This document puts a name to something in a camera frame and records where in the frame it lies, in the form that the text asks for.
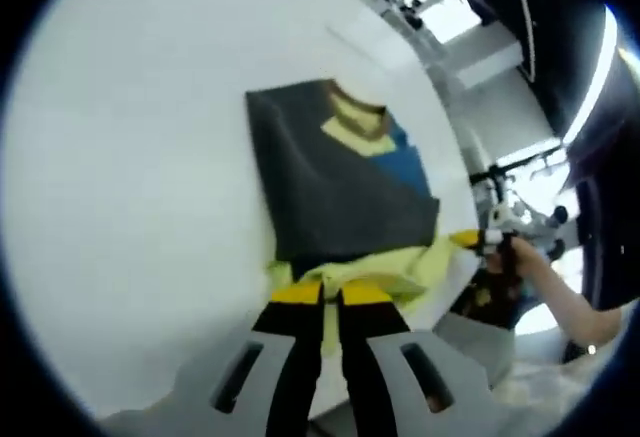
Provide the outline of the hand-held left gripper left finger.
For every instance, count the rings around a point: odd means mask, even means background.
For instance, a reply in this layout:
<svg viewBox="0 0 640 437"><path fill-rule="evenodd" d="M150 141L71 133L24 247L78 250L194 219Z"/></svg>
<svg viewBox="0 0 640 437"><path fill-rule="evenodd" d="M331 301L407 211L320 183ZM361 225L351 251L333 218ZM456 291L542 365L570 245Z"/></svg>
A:
<svg viewBox="0 0 640 437"><path fill-rule="evenodd" d="M303 436L321 371L323 287L275 292L255 323L199 350L143 410L102 422L107 436Z"/></svg>

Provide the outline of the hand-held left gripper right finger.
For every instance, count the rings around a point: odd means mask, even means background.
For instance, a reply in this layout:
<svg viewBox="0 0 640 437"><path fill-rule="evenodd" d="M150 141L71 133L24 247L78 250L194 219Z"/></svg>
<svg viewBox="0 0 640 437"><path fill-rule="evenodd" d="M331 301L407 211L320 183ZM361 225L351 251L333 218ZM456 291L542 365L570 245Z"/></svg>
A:
<svg viewBox="0 0 640 437"><path fill-rule="evenodd" d="M486 370L429 330L409 328L377 286L337 300L342 372L361 436L542 436L546 419L499 402Z"/></svg>

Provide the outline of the person's right hand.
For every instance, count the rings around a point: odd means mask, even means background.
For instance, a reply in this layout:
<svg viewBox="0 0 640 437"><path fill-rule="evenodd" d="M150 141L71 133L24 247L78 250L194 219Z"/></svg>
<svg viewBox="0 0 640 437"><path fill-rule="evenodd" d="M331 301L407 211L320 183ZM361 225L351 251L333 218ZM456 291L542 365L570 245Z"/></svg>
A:
<svg viewBox="0 0 640 437"><path fill-rule="evenodd" d="M516 274L522 278L533 277L536 272L546 265L545 259L535 247L520 237L511 237L509 241L511 251L515 257ZM502 257L498 252L486 258L490 273L504 273Z"/></svg>

